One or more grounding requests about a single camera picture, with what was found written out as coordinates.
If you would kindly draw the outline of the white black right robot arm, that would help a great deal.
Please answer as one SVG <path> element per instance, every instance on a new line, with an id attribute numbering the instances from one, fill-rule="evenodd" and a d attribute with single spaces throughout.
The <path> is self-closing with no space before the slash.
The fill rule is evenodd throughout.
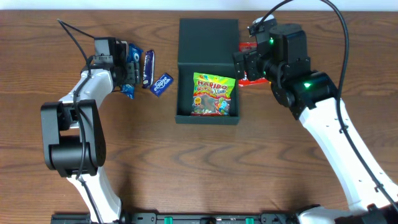
<path id="1" fill-rule="evenodd" d="M 310 68 L 307 38 L 298 24 L 271 19 L 248 28 L 257 45 L 233 55 L 239 77 L 265 78 L 278 103 L 316 140 L 345 193 L 348 209 L 311 205 L 291 223 L 396 223 L 397 185 L 358 134 L 331 78 Z"/>

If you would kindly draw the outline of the blue Oreo cookie pack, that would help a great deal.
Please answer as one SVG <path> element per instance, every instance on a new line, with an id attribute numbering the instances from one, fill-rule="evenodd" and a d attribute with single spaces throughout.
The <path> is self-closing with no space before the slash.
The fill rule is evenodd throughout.
<path id="1" fill-rule="evenodd" d="M 135 87 L 141 83 L 141 55 L 143 50 L 134 44 L 129 44 L 129 53 L 126 59 L 127 75 L 121 85 L 121 93 L 134 99 Z"/>

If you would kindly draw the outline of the Haribo gummy bag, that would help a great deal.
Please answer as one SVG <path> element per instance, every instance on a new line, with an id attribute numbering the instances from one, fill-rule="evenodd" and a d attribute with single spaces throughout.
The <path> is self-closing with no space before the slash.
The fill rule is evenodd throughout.
<path id="1" fill-rule="evenodd" d="M 236 80 L 207 73 L 193 74 L 193 116 L 229 116 Z"/>

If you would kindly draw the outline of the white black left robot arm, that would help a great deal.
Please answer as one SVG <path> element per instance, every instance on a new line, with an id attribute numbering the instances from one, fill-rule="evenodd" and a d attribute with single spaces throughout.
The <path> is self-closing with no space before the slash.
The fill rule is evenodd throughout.
<path id="1" fill-rule="evenodd" d="M 58 213 L 52 223 L 130 223 L 107 178 L 106 142 L 99 116 L 104 99 L 117 87 L 139 83 L 142 50 L 114 37 L 96 37 L 74 88 L 40 109 L 44 161 L 80 193 L 88 213 Z"/>

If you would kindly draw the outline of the dark purple chocolate bar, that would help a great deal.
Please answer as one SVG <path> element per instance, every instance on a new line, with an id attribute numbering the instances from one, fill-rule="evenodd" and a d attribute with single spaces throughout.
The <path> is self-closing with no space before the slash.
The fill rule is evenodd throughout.
<path id="1" fill-rule="evenodd" d="M 148 50 L 144 58 L 144 70 L 142 78 L 142 87 L 147 89 L 153 84 L 155 67 L 155 52 Z"/>

